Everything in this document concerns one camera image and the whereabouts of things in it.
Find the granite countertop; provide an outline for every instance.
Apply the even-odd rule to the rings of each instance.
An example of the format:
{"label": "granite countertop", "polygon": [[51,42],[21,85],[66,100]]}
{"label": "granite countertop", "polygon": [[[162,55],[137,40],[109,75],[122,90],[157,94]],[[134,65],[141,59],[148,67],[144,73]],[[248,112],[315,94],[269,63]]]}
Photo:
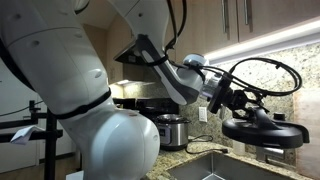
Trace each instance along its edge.
{"label": "granite countertop", "polygon": [[[274,173],[278,173],[292,179],[299,180],[311,180],[310,178],[301,176],[293,171],[289,171],[284,168],[279,168],[273,165],[269,165],[266,163],[259,162],[254,159],[254,155],[247,154],[245,156],[238,156],[232,152],[232,148],[228,148],[219,144],[211,143],[211,142],[199,142],[199,143],[190,143],[188,145],[188,150],[192,152],[203,151],[212,148],[227,148],[229,153],[225,154],[231,158],[246,162],[248,164],[261,167],[263,169],[272,171]],[[202,153],[198,155],[192,155],[185,152],[185,150],[176,151],[176,152],[168,152],[168,151],[160,151],[157,161],[153,167],[153,169],[147,173],[146,177],[143,180],[174,180],[168,170],[174,167],[181,166],[193,160],[196,160],[208,153]]]}

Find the kitchen wall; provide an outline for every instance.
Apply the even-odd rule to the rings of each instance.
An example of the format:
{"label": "kitchen wall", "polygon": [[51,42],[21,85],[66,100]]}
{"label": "kitchen wall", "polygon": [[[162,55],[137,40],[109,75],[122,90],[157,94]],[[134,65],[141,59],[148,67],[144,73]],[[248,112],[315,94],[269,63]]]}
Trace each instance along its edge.
{"label": "kitchen wall", "polygon": [[[320,87],[320,44],[306,45],[261,57],[281,61],[297,70],[303,78],[302,88]],[[234,64],[235,62],[229,62],[221,64],[218,67],[229,70]],[[234,75],[258,87],[274,91],[290,90],[293,85],[291,77],[283,70],[277,70],[275,66],[256,61],[239,65]],[[126,86],[124,88],[124,97],[169,97],[169,95],[161,83],[155,83],[147,86]],[[270,110],[270,116],[274,112],[282,112],[286,114],[288,120],[293,120],[292,95],[267,97],[264,102],[265,107]],[[189,134],[192,136],[211,134],[214,136],[214,142],[231,147],[232,141],[221,132],[222,120],[219,118],[219,113],[208,113],[207,123],[198,121],[198,107],[206,107],[207,105],[206,101],[199,98],[197,102],[191,105],[180,106],[181,115],[188,117],[192,121],[189,126]],[[230,117],[230,111],[227,111],[224,119]],[[255,147],[246,146],[246,150],[247,152],[254,153]],[[293,149],[286,150],[284,162],[289,165],[295,165],[295,151]]]}

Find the wall outlet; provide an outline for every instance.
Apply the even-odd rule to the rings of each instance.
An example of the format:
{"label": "wall outlet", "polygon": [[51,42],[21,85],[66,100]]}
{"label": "wall outlet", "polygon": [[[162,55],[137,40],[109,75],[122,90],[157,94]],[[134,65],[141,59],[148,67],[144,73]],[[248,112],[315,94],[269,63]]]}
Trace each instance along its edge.
{"label": "wall outlet", "polygon": [[207,107],[199,107],[199,121],[208,122]]}

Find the kitchen sink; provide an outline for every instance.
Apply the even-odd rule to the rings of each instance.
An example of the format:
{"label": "kitchen sink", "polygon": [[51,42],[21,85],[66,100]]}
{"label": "kitchen sink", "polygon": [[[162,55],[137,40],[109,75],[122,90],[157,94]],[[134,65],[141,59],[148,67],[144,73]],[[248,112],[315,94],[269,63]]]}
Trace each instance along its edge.
{"label": "kitchen sink", "polygon": [[223,154],[211,153],[168,170],[178,180],[288,180],[276,174]]}

